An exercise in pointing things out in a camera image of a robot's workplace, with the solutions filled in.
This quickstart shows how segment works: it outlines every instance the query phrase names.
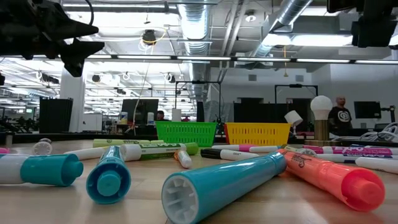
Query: yellow basket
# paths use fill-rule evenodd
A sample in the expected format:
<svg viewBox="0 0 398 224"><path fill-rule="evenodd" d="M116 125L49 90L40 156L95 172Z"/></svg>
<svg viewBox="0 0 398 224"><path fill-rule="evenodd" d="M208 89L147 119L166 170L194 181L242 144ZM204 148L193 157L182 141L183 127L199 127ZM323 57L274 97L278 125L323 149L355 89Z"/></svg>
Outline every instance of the yellow basket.
<svg viewBox="0 0 398 224"><path fill-rule="evenodd" d="M284 123L226 123L230 144L281 146L287 143L290 124Z"/></svg>

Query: white cap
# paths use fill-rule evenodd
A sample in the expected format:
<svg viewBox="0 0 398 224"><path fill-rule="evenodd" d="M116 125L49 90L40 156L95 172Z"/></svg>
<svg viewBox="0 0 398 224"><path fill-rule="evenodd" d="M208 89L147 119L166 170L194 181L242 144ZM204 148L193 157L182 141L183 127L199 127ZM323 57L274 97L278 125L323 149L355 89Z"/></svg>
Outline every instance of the white cap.
<svg viewBox="0 0 398 224"><path fill-rule="evenodd" d="M303 122L303 119L300 117L300 115L296 111L291 111L285 115L285 119L289 124L292 125L299 125L301 122Z"/></svg>
<svg viewBox="0 0 398 224"><path fill-rule="evenodd" d="M192 166L192 159L189 157L186 151L180 150L178 152L178 159L180 160L181 166L184 168L191 168Z"/></svg>
<svg viewBox="0 0 398 224"><path fill-rule="evenodd" d="M42 141L36 143L32 148L32 155L50 155L52 152L52 146L50 143Z"/></svg>
<svg viewBox="0 0 398 224"><path fill-rule="evenodd" d="M141 158L141 147L138 144L125 144L120 146L124 161L137 161Z"/></svg>

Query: green basket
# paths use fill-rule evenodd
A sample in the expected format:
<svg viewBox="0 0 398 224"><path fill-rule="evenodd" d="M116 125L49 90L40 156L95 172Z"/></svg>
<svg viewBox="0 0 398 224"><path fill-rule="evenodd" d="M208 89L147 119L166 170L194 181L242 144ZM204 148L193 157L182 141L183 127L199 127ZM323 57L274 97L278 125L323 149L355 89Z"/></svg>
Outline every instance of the green basket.
<svg viewBox="0 0 398 224"><path fill-rule="evenodd" d="M213 145L217 123L156 121L157 136L166 143L196 142L199 147Z"/></svg>

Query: pillar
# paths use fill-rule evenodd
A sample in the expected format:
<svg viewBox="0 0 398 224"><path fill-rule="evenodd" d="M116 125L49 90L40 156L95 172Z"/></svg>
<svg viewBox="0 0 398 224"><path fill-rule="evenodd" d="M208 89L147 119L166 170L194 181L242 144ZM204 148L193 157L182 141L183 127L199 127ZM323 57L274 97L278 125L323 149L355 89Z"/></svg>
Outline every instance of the pillar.
<svg viewBox="0 0 398 224"><path fill-rule="evenodd" d="M73 99L72 114L70 117L69 131L83 131L83 114L85 111L86 74L81 77L73 77L63 68L61 75L61 99Z"/></svg>

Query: orange highlighter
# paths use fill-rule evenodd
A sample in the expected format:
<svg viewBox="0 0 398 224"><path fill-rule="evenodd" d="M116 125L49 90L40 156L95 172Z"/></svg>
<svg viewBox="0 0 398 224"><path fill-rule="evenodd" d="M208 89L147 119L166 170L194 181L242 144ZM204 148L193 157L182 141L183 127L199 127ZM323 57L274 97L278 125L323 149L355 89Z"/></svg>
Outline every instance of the orange highlighter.
<svg viewBox="0 0 398 224"><path fill-rule="evenodd" d="M368 212L384 201L386 191L382 180L372 171L350 167L284 149L286 170L326 190L351 208Z"/></svg>

